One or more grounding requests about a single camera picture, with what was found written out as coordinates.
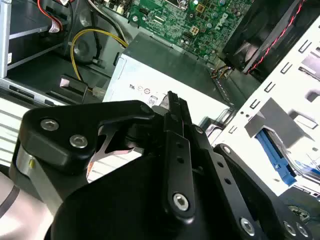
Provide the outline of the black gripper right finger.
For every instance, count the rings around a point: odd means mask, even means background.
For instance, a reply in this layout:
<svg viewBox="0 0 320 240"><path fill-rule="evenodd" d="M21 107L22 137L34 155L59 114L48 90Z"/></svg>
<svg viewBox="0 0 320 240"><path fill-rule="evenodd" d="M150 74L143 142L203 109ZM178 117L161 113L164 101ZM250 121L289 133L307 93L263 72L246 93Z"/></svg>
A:
<svg viewBox="0 0 320 240"><path fill-rule="evenodd" d="M188 104L179 100L192 152L202 167L207 186L204 202L218 203L209 219L219 221L215 235L220 240L311 240L312 232L287 205L227 145L211 147L202 129L192 124Z"/></svg>

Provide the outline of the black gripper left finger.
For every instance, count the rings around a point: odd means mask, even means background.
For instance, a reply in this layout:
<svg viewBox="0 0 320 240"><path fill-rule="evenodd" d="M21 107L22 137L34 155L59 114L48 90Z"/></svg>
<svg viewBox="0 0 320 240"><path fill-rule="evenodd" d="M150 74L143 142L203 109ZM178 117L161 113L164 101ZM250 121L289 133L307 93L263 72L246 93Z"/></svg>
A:
<svg viewBox="0 0 320 240"><path fill-rule="evenodd" d="M178 224L196 213L187 103L173 92L165 96L168 112L160 114L139 100L55 106L28 111L22 118L17 150L52 170L81 175L99 154L141 148L134 176L157 180L156 210Z"/></svg>

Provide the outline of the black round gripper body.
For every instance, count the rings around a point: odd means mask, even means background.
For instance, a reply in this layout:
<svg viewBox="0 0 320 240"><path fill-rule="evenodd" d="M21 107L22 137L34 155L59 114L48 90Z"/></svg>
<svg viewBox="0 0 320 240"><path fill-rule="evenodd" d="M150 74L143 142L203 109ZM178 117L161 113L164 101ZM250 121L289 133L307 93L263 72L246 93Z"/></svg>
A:
<svg viewBox="0 0 320 240"><path fill-rule="evenodd" d="M196 212L176 223L161 204L163 164L139 157L73 192L51 225L53 240L238 240L215 186L192 171Z"/></svg>

